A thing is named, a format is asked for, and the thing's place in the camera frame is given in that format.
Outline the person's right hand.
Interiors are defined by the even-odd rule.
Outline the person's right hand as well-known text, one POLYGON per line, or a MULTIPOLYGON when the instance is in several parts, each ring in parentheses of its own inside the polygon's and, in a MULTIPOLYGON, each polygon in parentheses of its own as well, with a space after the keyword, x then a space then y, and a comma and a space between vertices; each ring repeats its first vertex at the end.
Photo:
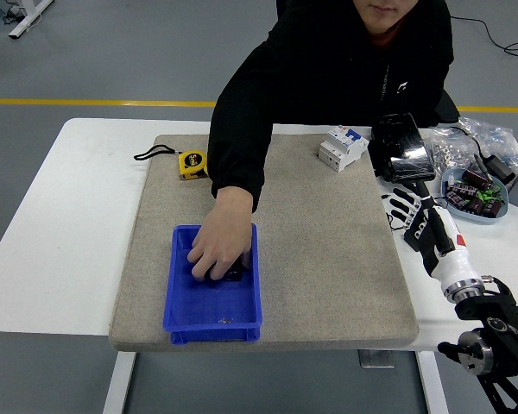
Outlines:
POLYGON ((218 190, 187 256, 196 280, 202 281, 206 275, 222 279, 237 261, 243 267, 250 266, 252 207, 253 197, 248 191, 235 186, 218 190))

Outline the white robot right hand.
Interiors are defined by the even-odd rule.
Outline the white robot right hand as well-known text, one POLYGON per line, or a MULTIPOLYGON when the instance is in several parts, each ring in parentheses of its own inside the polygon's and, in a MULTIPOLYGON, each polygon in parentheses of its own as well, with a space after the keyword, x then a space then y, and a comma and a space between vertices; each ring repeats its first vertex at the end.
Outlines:
POLYGON ((438 280, 448 301, 481 296, 482 277, 469 262, 464 238, 450 212, 435 201, 423 181, 403 180, 418 210, 406 226, 404 241, 422 256, 427 274, 438 280))

